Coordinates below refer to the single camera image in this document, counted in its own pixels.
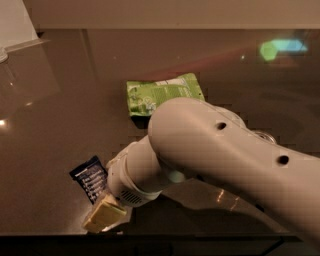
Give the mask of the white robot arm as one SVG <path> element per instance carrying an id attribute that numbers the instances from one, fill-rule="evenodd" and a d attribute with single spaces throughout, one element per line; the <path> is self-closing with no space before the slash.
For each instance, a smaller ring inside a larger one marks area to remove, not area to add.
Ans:
<path id="1" fill-rule="evenodd" d="M 168 186 L 199 176 L 253 205 L 313 247 L 320 245 L 320 159 L 261 138 L 233 112 L 174 98 L 147 135 L 107 164 L 107 187 L 83 227 L 99 233 Z"/>

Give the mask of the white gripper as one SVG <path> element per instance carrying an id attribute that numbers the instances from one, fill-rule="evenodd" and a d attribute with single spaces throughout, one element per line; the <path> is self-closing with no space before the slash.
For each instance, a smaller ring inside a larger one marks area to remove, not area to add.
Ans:
<path id="1" fill-rule="evenodd" d="M 132 146 L 127 146 L 107 163 L 107 188 L 111 194 L 102 193 L 85 217 L 82 227 L 88 232 L 99 233 L 124 218 L 127 210 L 122 205 L 140 207 L 161 194 L 160 189 L 147 192 L 133 181 L 128 172 L 128 153 L 131 150 Z"/>

